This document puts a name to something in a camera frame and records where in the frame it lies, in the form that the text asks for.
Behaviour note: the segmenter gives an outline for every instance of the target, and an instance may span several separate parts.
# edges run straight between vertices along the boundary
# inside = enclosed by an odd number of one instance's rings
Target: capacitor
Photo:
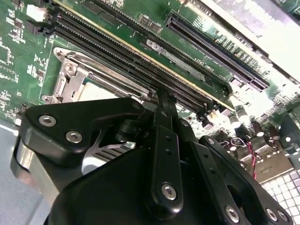
[[[229,117],[229,121],[232,128],[234,129],[239,128],[241,126],[239,118],[236,115],[232,115],[231,117]]]
[[[271,127],[268,128],[268,130],[269,130],[270,137],[273,140],[279,140],[280,139],[280,136],[279,136],[279,133],[278,133],[276,127],[271,126]]]
[[[260,123],[254,122],[252,124],[252,127],[255,131],[256,136],[262,137],[264,135],[264,131],[263,131],[262,126],[260,125]]]
[[[245,111],[245,109],[238,110],[237,115],[239,117],[240,122],[245,123],[245,124],[248,124],[250,122],[249,116],[248,116],[247,112]]]

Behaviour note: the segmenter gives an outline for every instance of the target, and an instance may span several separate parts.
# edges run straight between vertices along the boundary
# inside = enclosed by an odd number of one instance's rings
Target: pcie slot
[[[105,60],[137,83],[154,90],[157,88],[168,89],[171,93],[177,94],[179,104],[194,112],[211,101],[184,83],[178,82],[170,74],[138,57],[131,50],[116,45],[112,39],[73,15],[63,11],[58,14],[56,12],[55,17],[48,23],[45,34],[55,33],[55,35],[82,48],[91,56]]]
[[[204,76],[209,77],[211,80],[213,80],[214,83],[218,83],[220,85],[224,86],[224,89],[227,90],[229,94],[228,83],[224,80],[220,80],[215,75],[210,74],[207,70],[201,68],[199,64],[197,64],[194,59],[186,55],[184,52],[180,51],[179,49],[176,49],[171,44],[164,41],[159,36],[153,34],[149,29],[143,27],[139,23],[137,23],[135,20],[121,12],[120,10],[112,7],[110,4],[103,0],[90,0],[90,2],[94,3],[95,5],[102,8],[105,12],[109,13],[110,15],[114,16],[118,20],[120,20],[122,23],[126,24],[128,27],[131,27],[133,30],[136,30],[139,34],[145,36],[147,39],[150,39],[160,46],[162,46],[164,49],[166,49],[168,52],[176,56],[178,59],[182,60],[183,62],[187,63],[188,65],[192,66],[193,68],[197,69],[199,72],[201,72]]]
[[[262,91],[270,86],[252,68],[215,44],[209,37],[198,32],[192,24],[175,12],[170,13],[166,26],[220,66],[226,68],[237,80],[250,85],[258,91]]]

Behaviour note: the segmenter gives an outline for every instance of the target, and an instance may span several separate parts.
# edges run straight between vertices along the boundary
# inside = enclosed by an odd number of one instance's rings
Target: microchip
[[[15,20],[15,26],[16,26],[17,28],[22,29],[22,28],[23,28],[23,23],[20,22],[20,21],[18,21],[18,20]]]
[[[12,30],[11,34],[14,35],[14,36],[18,36],[18,32],[16,30]]]
[[[15,5],[15,6],[20,6],[21,4],[21,0],[12,0],[12,3]]]
[[[114,26],[120,26],[121,25],[121,22],[117,18],[115,18],[114,16],[110,15],[107,12],[102,12],[100,14],[100,16],[103,19],[105,19],[107,22],[109,22],[111,25],[114,25]]]
[[[149,27],[152,31],[154,31],[157,34],[162,31],[162,28],[158,26],[156,23],[151,23]]]
[[[140,15],[139,16],[139,22],[141,23],[141,25],[145,26],[145,27],[149,27],[151,20],[149,20],[148,18],[146,18],[144,15]]]
[[[268,116],[267,114],[261,115],[261,118],[262,118],[263,120],[266,120],[268,117],[269,117],[269,116]]]
[[[279,103],[276,104],[276,106],[278,108],[283,108],[285,105],[282,102],[279,102]]]
[[[40,70],[40,69],[38,71],[36,71],[36,74],[37,74],[38,78],[43,78],[44,75],[45,75],[45,73],[42,70]]]
[[[95,15],[98,15],[103,11],[99,6],[95,5],[91,1],[86,1],[82,5]]]

